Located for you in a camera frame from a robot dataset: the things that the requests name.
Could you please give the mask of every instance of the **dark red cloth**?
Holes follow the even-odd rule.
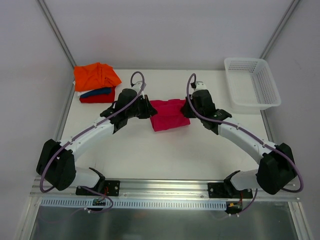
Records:
[[[109,94],[99,94],[88,97],[80,97],[80,102],[83,104],[105,104],[105,103],[113,103],[115,101],[115,91],[116,87],[111,88],[111,93]]]
[[[180,112],[185,102],[186,100],[180,99],[150,101],[151,105],[158,111],[158,114],[150,118],[153,130],[158,132],[189,125],[189,118],[184,117]]]

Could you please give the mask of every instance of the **laundry basket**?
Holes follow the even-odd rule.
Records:
[[[258,113],[281,104],[275,80],[265,60],[228,57],[224,66],[231,106],[236,113]]]

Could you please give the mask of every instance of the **gray floor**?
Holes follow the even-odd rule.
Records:
[[[76,208],[40,207],[48,221]],[[103,214],[79,211],[65,221],[39,219],[32,240],[297,240],[287,203],[255,202],[240,217],[222,211],[113,209]]]

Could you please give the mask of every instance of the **tabletop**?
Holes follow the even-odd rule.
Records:
[[[187,81],[196,73],[197,81],[206,84],[217,109],[232,114],[242,125],[262,139],[268,139],[261,113],[236,114],[230,105],[225,71],[216,70],[140,70],[145,77],[144,93],[150,100],[184,99]],[[124,88],[130,88],[135,70],[115,70]],[[140,81],[137,74],[134,82]],[[62,139],[88,127],[109,103],[80,103],[75,93]],[[88,149],[76,162],[77,167],[95,168],[106,178],[223,180],[236,170],[257,169],[257,163],[229,140],[203,127],[199,119],[191,124],[154,132],[150,119],[132,118],[114,135]]]

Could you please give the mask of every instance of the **orange cloth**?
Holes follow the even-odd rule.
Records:
[[[101,88],[111,88],[121,84],[114,69],[100,62],[87,66],[76,66],[73,71],[75,77],[75,91],[89,91]]]

